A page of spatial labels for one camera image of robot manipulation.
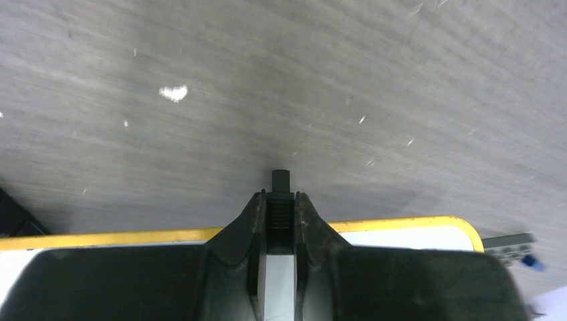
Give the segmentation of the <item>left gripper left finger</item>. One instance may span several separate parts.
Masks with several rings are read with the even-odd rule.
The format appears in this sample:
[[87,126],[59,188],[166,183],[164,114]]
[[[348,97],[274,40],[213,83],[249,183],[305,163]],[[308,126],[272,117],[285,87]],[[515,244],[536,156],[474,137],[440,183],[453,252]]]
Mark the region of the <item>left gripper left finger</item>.
[[260,320],[266,194],[202,245],[51,249],[1,305],[2,320]]

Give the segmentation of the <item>yellow framed whiteboard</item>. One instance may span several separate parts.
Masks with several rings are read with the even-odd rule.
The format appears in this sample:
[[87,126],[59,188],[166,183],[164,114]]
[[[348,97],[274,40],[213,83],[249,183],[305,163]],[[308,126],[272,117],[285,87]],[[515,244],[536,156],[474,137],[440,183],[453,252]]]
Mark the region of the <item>yellow framed whiteboard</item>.
[[[266,194],[263,232],[265,283],[263,317],[260,320],[296,320],[294,210],[297,193],[291,192],[288,171],[276,170],[272,172],[271,179],[271,190],[260,191]],[[327,224],[354,246],[483,253],[478,232],[468,222],[452,216]],[[38,235],[2,239],[1,305],[26,266],[43,251],[143,245],[202,245],[224,228]]]

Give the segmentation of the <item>blue marker cap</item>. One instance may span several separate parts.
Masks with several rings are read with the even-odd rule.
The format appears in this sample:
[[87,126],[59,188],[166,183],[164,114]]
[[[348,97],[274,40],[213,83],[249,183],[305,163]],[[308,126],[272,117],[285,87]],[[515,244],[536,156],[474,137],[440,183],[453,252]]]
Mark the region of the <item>blue marker cap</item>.
[[531,254],[523,256],[521,263],[537,272],[546,271],[546,266],[538,258]]

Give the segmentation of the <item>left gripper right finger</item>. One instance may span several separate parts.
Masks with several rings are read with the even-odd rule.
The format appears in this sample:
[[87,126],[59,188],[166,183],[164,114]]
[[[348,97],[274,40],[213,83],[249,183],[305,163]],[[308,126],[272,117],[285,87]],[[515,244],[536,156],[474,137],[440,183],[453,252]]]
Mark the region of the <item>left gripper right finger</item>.
[[527,320],[507,270],[470,251],[360,247],[305,193],[294,210],[296,320]]

